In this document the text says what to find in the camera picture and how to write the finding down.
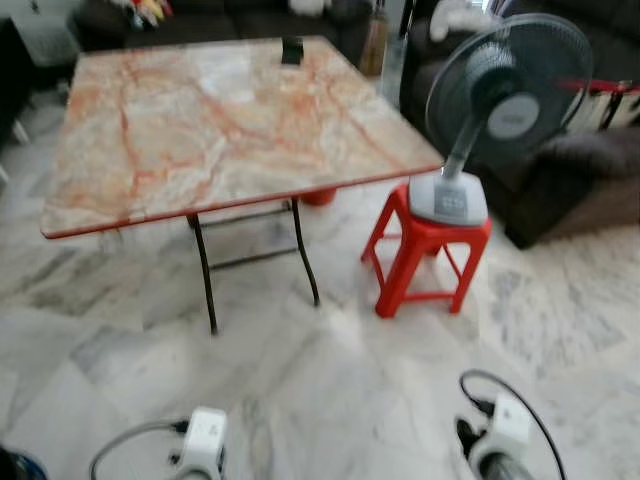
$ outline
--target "marble-pattern tabletop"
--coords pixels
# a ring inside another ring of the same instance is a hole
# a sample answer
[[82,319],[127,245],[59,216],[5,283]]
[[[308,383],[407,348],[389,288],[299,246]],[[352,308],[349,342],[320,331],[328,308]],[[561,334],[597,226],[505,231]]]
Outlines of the marble-pattern tabletop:
[[41,230],[118,228],[432,170],[441,157],[327,41],[84,56]]
[[[392,102],[404,58],[393,42],[379,83]],[[42,237],[65,108],[53,92],[32,103],[21,116],[31,143],[8,143],[0,156],[11,179],[0,198],[0,443],[38,458],[49,478],[86,480],[91,458],[127,428],[204,405],[229,414],[231,480],[472,480],[454,424],[461,415],[484,425],[457,385],[471,367],[534,406],[567,478],[640,478],[639,225],[521,251],[494,218],[459,315],[427,302],[382,322],[360,254],[404,180],[344,188],[329,208],[300,209],[322,308],[295,256],[222,270],[213,288],[223,335],[212,338],[184,219]],[[217,262],[288,244],[290,230],[289,218],[266,218],[204,241]],[[380,246],[383,268],[395,247]],[[464,246],[451,252],[464,261]],[[439,255],[412,288],[455,281]],[[532,434],[525,466],[556,480],[542,434]],[[129,442],[99,478],[170,478],[167,454],[180,441]]]

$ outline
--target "white plastic device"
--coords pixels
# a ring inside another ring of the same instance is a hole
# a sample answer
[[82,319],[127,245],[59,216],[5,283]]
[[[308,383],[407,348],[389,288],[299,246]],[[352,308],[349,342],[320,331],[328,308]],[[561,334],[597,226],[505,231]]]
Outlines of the white plastic device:
[[446,178],[440,172],[409,179],[411,214],[436,223],[479,226],[487,221],[487,201],[480,179],[466,172]]
[[524,405],[511,395],[499,393],[487,433],[469,452],[469,467],[474,476],[483,478],[480,465],[490,455],[501,453],[520,460],[529,444],[531,423],[531,414]]
[[178,478],[190,473],[209,480],[224,480],[224,439],[227,414],[214,408],[198,407],[191,415],[184,439]]

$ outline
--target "black cable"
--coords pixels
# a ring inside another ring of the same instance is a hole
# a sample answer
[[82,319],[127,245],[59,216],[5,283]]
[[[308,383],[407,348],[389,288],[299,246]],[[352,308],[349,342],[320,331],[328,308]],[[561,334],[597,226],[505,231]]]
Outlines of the black cable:
[[[538,424],[538,427],[540,427],[540,430],[542,430],[542,433],[544,434],[547,440],[547,443],[551,448],[551,452],[553,453],[553,456],[556,460],[556,465],[558,466],[558,473],[560,474],[561,480],[567,480],[567,476],[564,472],[564,467],[562,466],[562,460],[560,459],[560,453],[558,453],[558,449],[556,448],[555,442],[551,438],[551,434],[547,430],[547,427],[545,427],[544,423],[542,422],[542,420],[540,419],[536,411],[533,409],[531,405],[529,405],[529,403],[522,397],[522,395],[520,395],[511,385],[509,385],[507,382],[502,380],[500,377],[494,375],[493,373],[489,373],[485,370],[479,370],[479,369],[471,369],[463,372],[462,375],[460,375],[460,380],[459,380],[460,389],[462,390],[462,393],[464,394],[465,397],[469,399],[471,403],[473,403],[480,411],[487,414],[489,417],[493,415],[495,404],[488,400],[478,399],[476,397],[473,397],[467,390],[467,387],[465,386],[465,381],[469,378],[482,378],[484,380],[489,380],[490,382],[493,382],[499,385],[500,387],[504,388],[506,391],[511,393],[514,397],[516,397],[520,401],[520,403],[522,403],[522,405],[524,405],[524,407],[527,410],[529,410],[529,413]],[[491,413],[488,414],[485,410],[491,410]]]
[[18,480],[16,465],[11,458],[11,454],[0,446],[0,478],[8,480]]
[[104,447],[100,449],[98,453],[91,460],[91,464],[89,466],[89,476],[91,480],[97,480],[96,470],[98,469],[98,464],[104,459],[104,457],[111,452],[118,445],[130,440],[133,437],[137,437],[143,433],[153,432],[156,430],[172,430],[176,433],[184,434],[189,427],[189,420],[183,419],[179,421],[161,421],[161,422],[150,422],[145,423],[143,425],[138,425],[137,427],[133,427],[127,430],[124,433],[121,433],[116,438],[107,443]]

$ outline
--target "dark brown sofa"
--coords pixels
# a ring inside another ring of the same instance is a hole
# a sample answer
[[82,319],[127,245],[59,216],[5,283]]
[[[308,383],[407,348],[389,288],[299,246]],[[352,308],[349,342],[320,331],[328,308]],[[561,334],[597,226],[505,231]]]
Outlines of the dark brown sofa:
[[[416,2],[400,89],[403,115],[425,135],[431,85],[449,54],[470,35],[458,32],[433,44],[429,18],[436,3]],[[529,12],[555,14],[580,27],[593,48],[594,78],[640,80],[640,0],[513,0],[499,13]],[[561,135],[527,158],[474,158],[467,170],[480,177],[490,208],[521,248],[640,221],[640,127]]]
[[13,21],[0,18],[0,45],[7,66],[0,76],[0,150],[14,122],[29,100],[34,83],[35,67]]
[[286,0],[170,0],[174,16],[156,29],[136,30],[125,12],[106,0],[85,0],[73,13],[87,51],[288,35],[321,35],[353,64],[369,31],[367,0],[336,0],[321,17],[291,13]]

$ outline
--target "red plastic stool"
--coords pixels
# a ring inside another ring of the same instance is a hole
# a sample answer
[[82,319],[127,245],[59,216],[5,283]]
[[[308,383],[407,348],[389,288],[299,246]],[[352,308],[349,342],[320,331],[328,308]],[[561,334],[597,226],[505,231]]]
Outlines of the red plastic stool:
[[[408,185],[402,185],[391,192],[378,223],[371,234],[371,238],[369,238],[369,243],[367,243],[362,254],[363,262],[369,258],[373,262],[378,283],[380,283],[380,298],[376,304],[376,312],[382,318],[393,318],[398,307],[403,302],[450,298],[452,300],[451,313],[458,313],[482,253],[489,241],[491,220],[487,219],[484,225],[480,227],[455,227],[432,223],[411,215],[408,197]],[[396,212],[402,224],[402,235],[384,234],[393,212]],[[386,280],[375,252],[376,244],[384,238],[402,239]],[[460,269],[447,247],[449,243],[466,243],[469,245],[469,258],[462,273],[460,273]],[[444,249],[458,277],[458,287],[455,292],[424,292],[406,295],[418,263],[425,255],[437,255],[440,248]]]

